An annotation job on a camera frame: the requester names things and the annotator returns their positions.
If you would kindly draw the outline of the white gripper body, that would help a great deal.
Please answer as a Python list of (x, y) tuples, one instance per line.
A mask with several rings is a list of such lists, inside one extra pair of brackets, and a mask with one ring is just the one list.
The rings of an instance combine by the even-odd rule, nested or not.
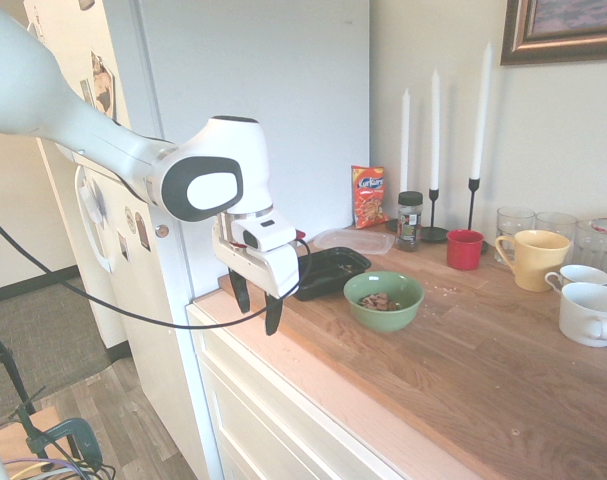
[(216, 258), (273, 297), (299, 281), (293, 246), (296, 229), (279, 213), (250, 216), (220, 213), (213, 227)]

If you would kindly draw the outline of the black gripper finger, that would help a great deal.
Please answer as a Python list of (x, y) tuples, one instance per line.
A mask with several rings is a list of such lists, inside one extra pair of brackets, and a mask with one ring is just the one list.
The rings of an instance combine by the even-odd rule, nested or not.
[(245, 314), (250, 311), (250, 297), (247, 289), (247, 281), (239, 273), (229, 270), (229, 278), (240, 311)]
[(268, 336), (274, 335), (279, 327), (283, 309), (283, 300), (264, 293), (265, 299), (265, 332)]

